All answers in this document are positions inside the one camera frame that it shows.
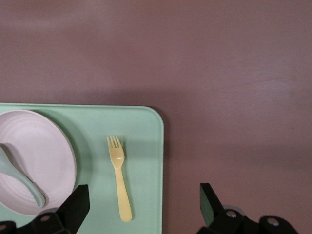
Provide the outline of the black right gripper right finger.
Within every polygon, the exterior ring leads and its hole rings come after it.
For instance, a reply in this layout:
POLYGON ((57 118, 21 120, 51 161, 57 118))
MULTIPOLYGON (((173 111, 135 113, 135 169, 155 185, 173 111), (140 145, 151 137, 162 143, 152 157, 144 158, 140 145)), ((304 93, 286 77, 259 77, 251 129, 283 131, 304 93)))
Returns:
POLYGON ((234 209, 221 204, 209 183, 200 184, 200 210, 205 226, 199 234, 296 234, 298 231, 285 219, 263 216, 254 222, 234 209))

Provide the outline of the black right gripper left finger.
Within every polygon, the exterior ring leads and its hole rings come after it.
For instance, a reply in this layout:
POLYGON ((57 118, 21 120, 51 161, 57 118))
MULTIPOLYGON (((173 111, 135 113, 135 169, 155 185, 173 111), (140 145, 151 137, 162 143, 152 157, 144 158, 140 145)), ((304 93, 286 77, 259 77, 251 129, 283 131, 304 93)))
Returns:
POLYGON ((75 234, 90 210, 88 185, 79 185, 55 212, 45 212, 30 223, 17 227, 14 221, 2 221, 2 234, 75 234))

